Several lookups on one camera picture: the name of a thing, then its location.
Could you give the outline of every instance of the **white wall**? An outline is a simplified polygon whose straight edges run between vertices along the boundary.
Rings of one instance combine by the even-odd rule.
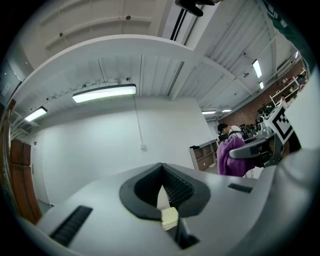
[[[139,166],[194,168],[189,147],[212,139],[196,100],[137,98],[136,107],[145,150],[131,98],[90,102],[44,119],[35,133],[37,145],[32,144],[41,151],[32,163],[43,171],[50,203],[59,204],[102,176]]]
[[[208,126],[209,126],[209,129],[210,129],[210,132],[211,132],[211,135],[212,135],[212,140],[216,140],[218,139],[219,135],[218,135],[218,121],[210,121],[210,122],[207,122]]]

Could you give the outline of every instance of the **black vent slot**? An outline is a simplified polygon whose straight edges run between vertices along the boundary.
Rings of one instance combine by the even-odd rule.
[[[157,207],[158,194],[162,185],[162,166],[140,179],[134,186],[134,192],[142,201]]]
[[[50,237],[57,243],[67,247],[92,210],[92,208],[86,206],[77,207]]]
[[[195,193],[195,188],[189,182],[183,180],[172,171],[164,168],[165,175],[163,179],[163,187],[170,198],[172,205],[179,209],[179,206]]]
[[[238,184],[234,184],[234,183],[231,183],[228,186],[228,188],[234,189],[234,190],[238,190],[238,191],[241,191],[241,192],[245,192],[245,193],[250,193],[251,190],[253,189],[250,186],[243,186],[243,185],[238,185]]]

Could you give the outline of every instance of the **black rubber part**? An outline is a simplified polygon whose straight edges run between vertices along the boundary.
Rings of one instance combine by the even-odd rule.
[[[178,34],[179,34],[180,28],[181,28],[181,26],[182,26],[182,23],[183,23],[184,20],[185,20],[186,15],[187,15],[187,11],[184,10],[183,17],[182,17],[181,22],[180,22],[180,24],[179,24],[179,27],[178,27],[178,29],[177,29],[177,31],[176,31],[176,33],[175,33],[175,37],[174,37],[174,40],[173,40],[173,41],[176,41],[176,40],[177,40],[177,36],[178,36]]]
[[[175,4],[197,17],[202,17],[204,15],[203,11],[196,7],[195,1],[190,2],[189,0],[175,0]]]
[[[180,246],[181,249],[186,249],[199,242],[199,239],[196,236],[194,236],[193,234],[187,233],[185,223],[181,218],[179,218],[179,221],[178,221],[178,226],[177,226],[174,240]]]
[[[175,38],[175,34],[177,32],[177,28],[178,28],[178,25],[179,25],[179,23],[181,21],[181,18],[182,18],[182,15],[183,15],[184,11],[185,11],[184,9],[180,10],[180,13],[179,13],[178,18],[176,19],[176,22],[175,22],[175,25],[174,25],[170,40],[174,40],[174,38]]]
[[[210,0],[198,0],[198,1],[195,1],[195,4],[199,5],[199,6],[202,6],[202,5],[214,6],[215,5],[215,3]]]
[[[92,208],[82,205],[77,207],[50,237],[57,243],[67,247],[85,223],[92,210]]]
[[[250,186],[243,186],[243,185],[239,185],[239,184],[234,184],[234,183],[231,183],[228,188],[230,189],[234,189],[234,190],[237,190],[237,191],[241,191],[241,192],[245,192],[245,193],[251,193],[253,187],[250,187]]]
[[[207,185],[166,163],[157,163],[123,183],[120,200],[138,218],[161,221],[161,211],[157,209],[161,186],[181,218],[198,215],[210,199]]]

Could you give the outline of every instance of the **brick wall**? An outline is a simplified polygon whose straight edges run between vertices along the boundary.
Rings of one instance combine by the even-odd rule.
[[[242,124],[255,124],[255,120],[258,117],[258,110],[271,102],[270,95],[275,95],[276,91],[284,88],[282,80],[284,78],[297,77],[303,71],[302,61],[298,61],[284,76],[278,79],[273,85],[261,93],[258,97],[250,101],[248,104],[239,108],[237,111],[232,114],[224,117],[219,120],[219,123],[225,123],[228,125],[242,125]],[[285,95],[288,95],[289,88],[283,91]],[[280,95],[273,99],[275,102],[280,100]]]

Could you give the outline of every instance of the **person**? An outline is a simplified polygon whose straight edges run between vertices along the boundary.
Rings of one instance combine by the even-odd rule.
[[[265,113],[265,111],[263,109],[260,109],[258,112],[259,112],[259,114],[258,114],[257,121],[258,121],[258,123],[261,123],[261,122],[263,122],[265,120],[266,113]]]
[[[240,138],[241,140],[244,140],[241,128],[237,125],[229,126],[226,123],[219,123],[217,129],[218,129],[218,132],[220,132],[221,134],[228,134],[229,139],[232,136],[236,136],[236,137]]]
[[[301,90],[303,89],[303,87],[305,86],[306,84],[306,76],[303,75],[303,74],[299,74],[298,77],[297,77],[297,82],[299,84],[298,86],[298,91],[301,92]]]
[[[282,103],[286,109],[288,108],[288,103],[286,102],[286,95],[284,93],[281,94],[280,103]]]

